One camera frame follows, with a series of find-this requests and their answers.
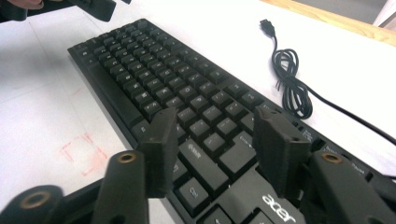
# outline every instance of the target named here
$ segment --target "black cable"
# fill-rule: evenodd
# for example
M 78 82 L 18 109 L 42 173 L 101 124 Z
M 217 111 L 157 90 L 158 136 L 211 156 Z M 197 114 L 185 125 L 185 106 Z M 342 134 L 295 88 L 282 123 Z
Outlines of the black cable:
M 311 92 L 321 102 L 356 120 L 360 124 L 366 126 L 396 146 L 396 140 L 392 136 L 378 129 L 366 120 L 350 113 L 344 108 L 324 99 L 307 85 L 305 85 L 302 81 L 297 79 L 296 74 L 299 66 L 297 53 L 293 49 L 278 50 L 275 28 L 272 23 L 268 20 L 263 20 L 260 21 L 260 24 L 262 30 L 275 41 L 275 47 L 272 54 L 272 65 L 274 67 L 276 76 L 279 79 L 278 83 L 276 84 L 278 89 L 280 90 L 281 85 L 283 85 L 285 88 L 282 99 L 282 105 L 285 110 L 289 111 L 298 119 L 308 119 L 313 112 L 313 106 L 308 96 L 308 93 Z

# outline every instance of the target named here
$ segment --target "keyboard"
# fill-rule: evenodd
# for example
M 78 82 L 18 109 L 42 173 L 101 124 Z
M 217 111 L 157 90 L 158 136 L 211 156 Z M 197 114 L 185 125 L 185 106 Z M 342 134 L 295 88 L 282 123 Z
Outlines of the keyboard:
M 393 183 L 375 169 L 150 21 L 126 24 L 68 51 L 133 148 L 157 112 L 177 108 L 179 153 L 167 199 L 185 223 L 305 223 L 259 169 L 252 147 L 257 106 L 281 113 L 312 151 L 345 156 L 381 196 L 396 199 Z M 78 198 L 92 200 L 98 186 L 67 201 L 78 208 Z

